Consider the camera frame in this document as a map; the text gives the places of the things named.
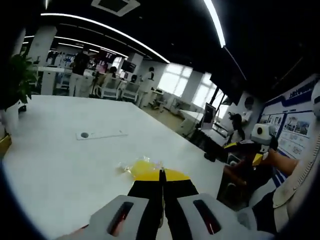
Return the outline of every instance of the black ceiling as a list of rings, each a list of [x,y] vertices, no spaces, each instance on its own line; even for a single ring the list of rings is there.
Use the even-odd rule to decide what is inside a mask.
[[[231,56],[220,47],[203,0],[138,0],[141,5],[122,17],[95,8],[91,2],[51,0],[48,9],[43,11],[77,15],[109,25],[144,43],[170,62],[212,73],[217,83],[228,82],[233,75],[241,76]],[[269,99],[303,81],[318,67],[319,18],[316,20],[318,11],[311,2],[212,2],[226,47],[247,79],[245,88],[255,96]],[[90,42],[125,55],[134,51],[133,47],[163,62],[137,43],[104,27],[68,17],[42,16],[39,20],[40,24],[57,25],[57,36]],[[37,27],[28,27],[27,34],[34,34]],[[298,61],[297,67],[286,75]]]

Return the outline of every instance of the air vent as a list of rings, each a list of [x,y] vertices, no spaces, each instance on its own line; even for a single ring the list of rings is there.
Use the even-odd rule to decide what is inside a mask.
[[[91,5],[119,17],[140,6],[136,0],[93,0]]]

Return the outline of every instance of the ceiling light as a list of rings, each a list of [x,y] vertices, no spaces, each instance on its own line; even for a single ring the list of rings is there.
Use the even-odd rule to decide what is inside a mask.
[[[80,41],[80,40],[76,40],[76,39],[73,39],[73,38],[62,37],[62,36],[55,36],[54,38],[56,38],[56,39],[71,40],[71,41],[75,41],[75,42],[79,42],[79,43],[83,43],[83,44],[92,45],[92,46],[95,46],[95,47],[97,47],[97,48],[103,49],[103,50],[105,50],[105,51],[107,51],[107,52],[110,52],[110,53],[113,53],[113,54],[119,54],[119,55],[121,55],[121,56],[123,56],[123,57],[126,57],[126,58],[128,57],[128,56],[126,56],[126,55],[124,55],[124,54],[122,54],[122,53],[120,53],[120,52],[113,51],[113,50],[108,49],[108,48],[106,48],[106,47],[99,46],[99,45],[96,45],[96,44],[93,44],[93,43],[89,43],[89,42],[86,42],[86,41]]]
[[[75,48],[79,48],[79,49],[83,49],[84,48],[83,46],[76,46],[76,45],[66,44],[66,43],[61,43],[61,42],[59,42],[58,44],[59,45],[71,46],[71,47],[75,47]]]
[[[225,37],[224,37],[224,33],[222,32],[221,24],[220,24],[216,9],[214,7],[214,4],[212,3],[212,0],[203,0],[203,1],[209,10],[209,13],[211,15],[211,18],[215,26],[216,33],[218,34],[221,48],[223,48],[224,45],[226,45]]]
[[[150,52],[152,52],[153,54],[157,55],[158,57],[160,57],[162,60],[164,60],[167,64],[169,64],[170,62],[165,59],[163,56],[161,56],[159,53],[157,53],[156,51],[152,50],[150,47],[148,47],[147,45],[144,45],[142,42],[136,40],[135,38],[125,34],[124,32],[122,31],[119,31],[111,26],[108,26],[108,25],[105,25],[101,22],[98,22],[98,21],[94,21],[94,20],[91,20],[91,19],[88,19],[88,18],[85,18],[85,17],[81,17],[81,16],[76,16],[76,15],[71,15],[71,14],[64,14],[64,13],[41,13],[41,16],[59,16],[59,17],[68,17],[68,18],[74,18],[74,19],[79,19],[79,20],[83,20],[83,21],[86,21],[86,22],[89,22],[89,23],[93,23],[93,24],[96,24],[96,25],[99,25],[101,27],[104,27],[106,29],[109,29],[111,31],[114,31],[134,42],[136,42],[137,44],[141,45],[142,47],[146,48],[147,50],[149,50]]]
[[[99,53],[97,50],[89,49],[91,52]]]

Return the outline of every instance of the white robot head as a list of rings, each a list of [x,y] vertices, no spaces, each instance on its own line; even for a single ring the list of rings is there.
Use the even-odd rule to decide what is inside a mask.
[[[315,84],[312,95],[311,102],[313,105],[314,115],[320,119],[320,80]]]

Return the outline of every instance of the office room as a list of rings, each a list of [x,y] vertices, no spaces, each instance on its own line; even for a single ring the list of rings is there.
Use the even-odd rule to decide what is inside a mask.
[[[318,235],[312,4],[18,0],[6,8],[14,13],[1,21],[7,238]]]

